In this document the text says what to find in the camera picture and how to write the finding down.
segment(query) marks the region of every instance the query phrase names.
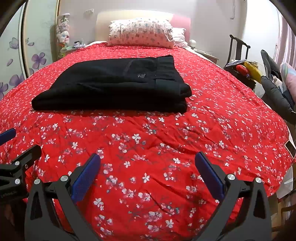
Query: metal bolt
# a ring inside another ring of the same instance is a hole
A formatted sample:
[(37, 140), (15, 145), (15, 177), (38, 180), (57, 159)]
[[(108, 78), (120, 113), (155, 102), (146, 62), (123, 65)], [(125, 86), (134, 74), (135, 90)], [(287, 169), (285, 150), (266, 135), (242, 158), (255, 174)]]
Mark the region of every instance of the metal bolt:
[(62, 181), (62, 182), (65, 182), (65, 181), (67, 181), (67, 180), (68, 180), (68, 176), (64, 175), (64, 176), (61, 177), (61, 181)]
[(235, 179), (235, 175), (233, 175), (233, 174), (228, 174), (227, 175), (227, 178), (229, 179), (229, 180), (234, 180)]
[(261, 183), (261, 182), (262, 182), (262, 179), (259, 178), (259, 177), (256, 177), (256, 178), (255, 178), (255, 181), (256, 181), (257, 183)]
[(40, 179), (35, 179), (34, 184), (39, 184), (40, 183)]

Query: yellow object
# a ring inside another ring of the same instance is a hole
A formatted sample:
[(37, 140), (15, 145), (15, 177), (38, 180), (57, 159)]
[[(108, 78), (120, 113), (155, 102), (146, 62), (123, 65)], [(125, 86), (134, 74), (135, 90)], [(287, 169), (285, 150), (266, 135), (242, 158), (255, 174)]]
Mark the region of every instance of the yellow object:
[(263, 73), (249, 62), (244, 62), (244, 66), (249, 70), (252, 79), (261, 84), (261, 77), (263, 76)]

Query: cream headboard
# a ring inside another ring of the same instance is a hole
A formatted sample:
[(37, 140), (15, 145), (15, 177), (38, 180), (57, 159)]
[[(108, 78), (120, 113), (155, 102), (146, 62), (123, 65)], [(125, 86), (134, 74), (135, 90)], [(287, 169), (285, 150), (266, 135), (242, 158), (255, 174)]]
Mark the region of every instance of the cream headboard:
[(162, 18), (167, 19), (173, 27), (185, 28), (185, 39), (188, 42), (190, 36), (190, 18), (173, 13), (151, 10), (116, 10), (98, 13), (96, 20), (96, 41), (108, 41), (109, 25), (112, 20), (131, 18)]

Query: phone screen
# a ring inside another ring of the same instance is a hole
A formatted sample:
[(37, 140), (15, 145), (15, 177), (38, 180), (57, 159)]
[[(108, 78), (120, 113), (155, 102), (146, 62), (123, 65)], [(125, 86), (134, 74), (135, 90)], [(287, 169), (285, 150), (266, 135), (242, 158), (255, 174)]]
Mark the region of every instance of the phone screen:
[(285, 144), (285, 147), (286, 149), (288, 150), (288, 152), (291, 154), (291, 156), (293, 158), (295, 158), (295, 155), (296, 155), (296, 149), (295, 147), (293, 146), (293, 144), (290, 142), (290, 141), (287, 141), (286, 144)]

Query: blue gripper pad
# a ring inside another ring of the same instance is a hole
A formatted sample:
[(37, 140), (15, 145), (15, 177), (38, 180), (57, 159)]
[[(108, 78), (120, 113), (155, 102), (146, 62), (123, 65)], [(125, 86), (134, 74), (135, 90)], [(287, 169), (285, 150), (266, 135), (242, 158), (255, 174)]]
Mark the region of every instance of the blue gripper pad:
[(212, 168), (210, 161), (202, 152), (196, 154), (195, 166), (198, 172), (200, 173), (202, 179), (204, 180), (212, 197), (219, 201), (223, 200), (225, 196), (224, 184), (215, 172), (215, 170)]
[(97, 154), (92, 154), (83, 166), (75, 168), (70, 176), (71, 180), (74, 179), (71, 182), (71, 199), (74, 203), (83, 200), (100, 167), (101, 158)]
[(4, 143), (10, 141), (12, 138), (15, 138), (16, 135), (15, 129), (9, 129), (3, 133), (0, 134), (0, 146), (3, 145)]

